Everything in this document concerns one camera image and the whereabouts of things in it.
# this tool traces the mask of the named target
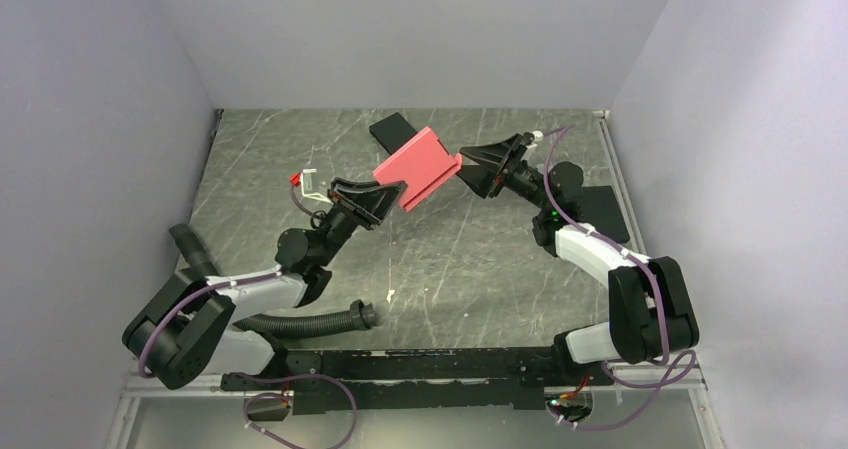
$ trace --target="white wall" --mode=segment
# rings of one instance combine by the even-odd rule
[[[729,447],[846,447],[848,0],[670,0],[613,105]]]
[[[218,107],[608,108],[667,0],[161,0]]]
[[[213,110],[157,0],[0,0],[0,447],[102,447]]]

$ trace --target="gray marble floor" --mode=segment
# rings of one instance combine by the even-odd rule
[[[395,110],[226,111],[195,201],[191,223],[227,274],[270,267],[289,227],[309,227],[288,197],[303,167],[321,179],[372,180],[386,158],[368,126]],[[449,151],[515,132],[576,123],[557,161],[583,167],[587,185],[613,184],[603,139],[589,111],[400,110],[429,125]],[[541,163],[547,143],[531,158]],[[307,201],[318,208],[319,203]],[[410,212],[395,208],[383,226],[359,230],[330,265],[333,279],[313,304],[276,312],[312,315],[373,302],[382,325],[368,332],[297,341],[333,349],[549,345],[555,334],[607,319],[601,285],[537,247],[534,207],[505,190],[482,200],[452,178]],[[389,290],[394,290],[391,302]]]

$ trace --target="purple cable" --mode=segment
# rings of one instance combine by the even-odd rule
[[[554,141],[551,143],[551,148],[548,151],[548,157],[545,158],[545,167],[544,167],[544,172],[542,173],[542,179],[543,179],[543,183],[544,183],[544,186],[545,186],[545,194],[548,196],[548,200],[551,202],[551,205],[553,205],[554,209],[556,209],[557,212],[560,215],[562,215],[563,219],[565,219],[565,221],[568,222],[568,224],[570,224],[571,226],[573,226],[574,228],[576,228],[578,231],[582,232],[583,234],[588,234],[588,235],[590,235],[590,236],[592,236],[592,237],[594,237],[594,238],[596,238],[600,241],[605,242],[606,244],[608,244],[613,249],[615,249],[619,252],[622,252],[622,251],[625,250],[624,246],[622,246],[621,244],[618,244],[617,242],[613,241],[609,237],[607,237],[607,236],[605,236],[605,235],[603,235],[603,234],[601,234],[597,231],[592,231],[590,233],[588,229],[586,229],[585,227],[580,225],[580,223],[578,223],[577,221],[572,219],[568,214],[566,214],[566,212],[562,210],[562,208],[559,206],[559,204],[557,204],[556,199],[554,198],[553,192],[551,191],[550,180],[548,178],[548,172],[550,171],[550,167],[551,167],[551,158],[553,158],[554,150],[556,149],[556,146],[559,143],[559,141],[563,138],[563,136],[565,136],[565,134],[569,130],[571,130],[573,128],[574,128],[574,124],[570,124],[568,126],[565,126],[565,127],[559,128],[559,129],[554,129],[552,131],[548,131],[546,133],[543,133],[545,135],[558,133],[556,138],[554,139]],[[636,265],[636,267],[638,267],[645,274],[645,276],[648,278],[648,281],[651,284],[651,292],[653,294],[654,304],[656,305],[656,309],[657,309],[657,315],[658,315],[657,320],[659,322],[659,331],[660,331],[660,343],[662,345],[663,354],[662,354],[662,358],[659,361],[651,360],[650,362],[654,365],[665,365],[669,361],[669,356],[670,356],[671,351],[669,349],[669,344],[668,344],[668,327],[667,327],[666,321],[665,321],[665,309],[663,307],[663,301],[662,301],[662,295],[660,294],[659,283],[657,283],[657,278],[648,269],[648,266],[646,266],[645,263],[643,263],[638,258],[636,258],[632,254],[630,254],[629,251],[626,254],[627,255],[625,257],[627,258],[627,260],[634,263]],[[685,368],[683,368],[683,370],[680,372],[680,374],[678,374],[674,377],[670,377],[671,371],[675,369],[677,364],[680,363],[680,360],[686,354],[691,354],[691,356],[692,356],[692,358],[689,361],[689,364],[687,364],[687,366]],[[677,356],[677,358],[674,359],[674,362],[672,362],[671,365],[668,367],[668,370],[666,371],[665,375],[663,375],[663,377],[658,382],[648,383],[648,384],[635,384],[635,383],[632,383],[632,382],[628,382],[628,381],[624,381],[622,379],[619,379],[618,377],[615,376],[615,374],[612,373],[612,371],[609,369],[607,364],[602,364],[601,368],[604,370],[604,372],[613,381],[621,384],[622,386],[629,387],[629,388],[635,388],[635,389],[651,389],[651,388],[653,388],[654,391],[651,393],[650,396],[648,396],[648,398],[645,400],[645,402],[641,406],[639,406],[639,408],[636,411],[634,411],[633,414],[626,417],[622,421],[619,421],[616,424],[612,424],[612,425],[609,425],[609,426],[597,426],[597,427],[585,427],[585,426],[582,426],[582,427],[578,426],[578,427],[580,427],[581,429],[586,429],[586,430],[609,430],[609,429],[617,429],[621,426],[624,426],[625,424],[630,423],[632,420],[636,419],[637,417],[639,417],[640,414],[642,414],[642,412],[645,410],[645,408],[648,407],[648,405],[656,398],[657,393],[659,392],[659,390],[662,387],[667,386],[668,384],[672,384],[674,382],[677,382],[677,381],[683,379],[686,376],[686,374],[688,374],[695,367],[696,361],[697,361],[697,359],[695,358],[695,351],[693,351],[691,349],[687,349],[685,351],[682,351]]]
[[[150,334],[150,337],[147,338],[147,342],[144,343],[144,348],[141,350],[141,354],[138,356],[138,375],[145,378],[151,379],[153,378],[152,372],[147,372],[147,358],[150,356],[150,351],[153,349],[153,343],[156,342],[156,339],[159,338],[159,335],[162,334],[162,331],[165,330],[165,327],[175,318],[180,311],[183,310],[187,305],[191,304],[192,301],[197,298],[203,296],[204,294],[208,294],[212,291],[216,291],[218,289],[223,289],[225,287],[231,286],[231,281],[235,281],[236,284],[252,284],[255,282],[262,282],[265,280],[271,280],[277,277],[277,274],[274,272],[268,274],[261,274],[258,276],[246,277],[244,279],[232,279],[223,282],[217,282],[215,284],[210,284],[208,286],[201,287],[197,291],[189,294],[185,299],[178,302],[167,314],[165,317],[159,321],[159,324],[153,329],[153,333]]]
[[[557,132],[559,132],[559,131],[568,131],[568,130],[569,130],[569,129],[571,129],[572,127],[574,127],[574,124],[571,124],[571,125],[568,125],[568,126],[563,126],[563,127],[558,127],[558,128],[556,128],[556,129],[551,129],[551,130],[549,130],[549,131],[542,131],[542,136],[543,136],[543,137],[548,137],[548,136],[550,136],[550,135],[552,135],[552,134],[556,134],[556,133],[557,133]]]
[[[350,437],[353,435],[353,430],[356,428],[356,418],[357,418],[356,399],[354,399],[353,393],[350,392],[350,389],[348,389],[347,386],[342,384],[342,382],[339,381],[338,379],[335,379],[335,378],[330,377],[330,376],[325,376],[324,374],[299,374],[297,376],[280,377],[278,379],[261,379],[261,378],[255,377],[255,376],[251,376],[249,374],[245,374],[243,372],[233,372],[232,374],[239,376],[242,379],[247,379],[248,381],[261,382],[263,384],[284,384],[286,382],[297,381],[299,379],[323,379],[325,381],[329,381],[329,382],[335,384],[336,386],[341,388],[342,391],[344,391],[345,395],[347,396],[348,400],[350,401],[350,407],[353,410],[353,420],[350,422],[350,429],[348,429],[347,434],[345,434],[345,436],[342,438],[342,440],[340,440],[339,442],[330,446],[327,449],[338,449],[338,448],[342,447],[343,445],[347,444],[347,442],[350,440]],[[255,401],[258,401],[260,399],[288,400],[289,398],[287,396],[284,396],[282,394],[275,393],[275,392],[263,392],[261,394],[257,394],[255,396],[251,397],[250,399],[245,401],[244,408],[242,410],[242,415],[244,416],[244,422],[246,423],[245,427],[250,427],[253,430],[255,430],[255,431],[257,431],[257,432],[259,432],[263,435],[266,435],[266,436],[270,437],[271,439],[279,442],[280,444],[283,444],[285,446],[290,447],[291,449],[304,449],[303,447],[298,446],[297,444],[291,443],[291,442],[283,439],[282,437],[274,434],[273,432],[265,429],[264,427],[261,427],[259,424],[256,424],[255,422],[250,420],[250,416],[248,415],[247,410],[252,403],[254,403]]]
[[[603,235],[603,234],[601,234],[597,231],[593,231],[592,233],[589,233],[588,229],[586,229],[585,227],[580,225],[580,223],[578,223],[577,221],[572,219],[571,216],[566,214],[566,212],[564,210],[562,210],[562,208],[559,206],[559,204],[557,204],[556,199],[554,198],[554,195],[551,192],[551,184],[550,184],[550,180],[548,178],[548,171],[550,171],[550,168],[551,168],[551,158],[553,157],[554,150],[556,149],[556,146],[559,143],[559,141],[562,139],[562,137],[569,130],[571,130],[573,128],[574,128],[574,124],[570,124],[566,127],[559,129],[559,134],[557,134],[557,137],[551,143],[551,149],[548,151],[548,157],[545,159],[545,172],[542,173],[542,180],[543,180],[543,183],[544,183],[544,186],[545,186],[545,194],[547,194],[548,200],[551,202],[551,205],[554,206],[554,209],[556,209],[557,212],[560,215],[562,215],[562,218],[565,219],[565,221],[568,222],[571,226],[573,226],[575,229],[582,232],[583,234],[589,234],[590,236],[594,237],[595,239],[599,239],[599,240],[609,244],[616,251],[621,252],[622,250],[625,249],[621,244],[618,244],[617,242],[613,241],[612,239],[608,238],[607,236],[605,236],[605,235]],[[657,365],[665,365],[666,363],[668,363],[669,352],[670,352],[669,346],[668,346],[668,329],[667,329],[666,323],[665,323],[665,312],[664,312],[664,308],[663,308],[662,297],[660,296],[660,287],[659,287],[659,284],[657,283],[657,278],[654,277],[654,274],[648,269],[648,266],[646,266],[645,263],[643,263],[642,261],[637,259],[632,254],[628,253],[626,258],[630,262],[636,264],[636,266],[639,269],[641,269],[643,273],[645,273],[645,276],[648,278],[648,281],[650,281],[650,283],[651,283],[651,292],[653,293],[653,296],[654,296],[654,303],[657,306],[657,314],[660,315],[660,317],[658,317],[657,319],[659,321],[659,326],[660,326],[660,343],[662,345],[662,350],[663,350],[662,359],[660,359],[659,361],[652,361],[652,362],[654,362]]]
[[[300,209],[301,212],[303,212],[309,217],[312,217],[314,213],[310,211],[306,206],[304,206],[303,203],[300,202],[300,199],[297,198],[297,194],[295,194],[294,191],[294,184],[291,185],[291,190],[289,191],[289,193],[292,196],[292,201],[294,202],[294,205],[297,206],[297,208]]]

